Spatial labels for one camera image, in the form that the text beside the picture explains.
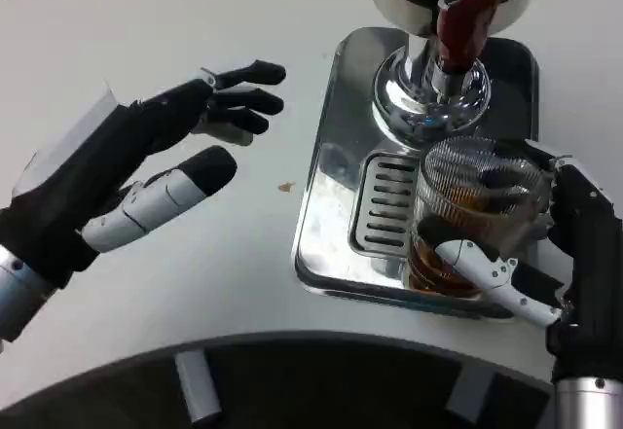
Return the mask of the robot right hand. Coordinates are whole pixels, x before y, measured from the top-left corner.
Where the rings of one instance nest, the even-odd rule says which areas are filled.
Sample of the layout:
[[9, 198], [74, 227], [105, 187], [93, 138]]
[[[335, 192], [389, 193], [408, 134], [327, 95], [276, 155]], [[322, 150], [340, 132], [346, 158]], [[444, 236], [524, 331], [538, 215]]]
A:
[[416, 238], [546, 331], [554, 381], [622, 377], [622, 222], [571, 155], [451, 137], [422, 155]]

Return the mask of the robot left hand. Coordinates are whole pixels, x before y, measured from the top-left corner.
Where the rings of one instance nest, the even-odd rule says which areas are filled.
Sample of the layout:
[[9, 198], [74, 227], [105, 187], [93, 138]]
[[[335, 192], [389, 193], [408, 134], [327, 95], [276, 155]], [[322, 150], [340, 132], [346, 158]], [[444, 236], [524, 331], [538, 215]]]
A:
[[97, 254], [78, 231], [120, 198], [122, 185], [153, 154], [185, 138], [207, 117], [252, 135], [283, 110], [263, 89], [286, 77], [283, 66], [256, 60], [214, 79], [194, 79], [146, 101], [117, 105], [59, 167], [1, 211], [1, 244], [56, 288]]

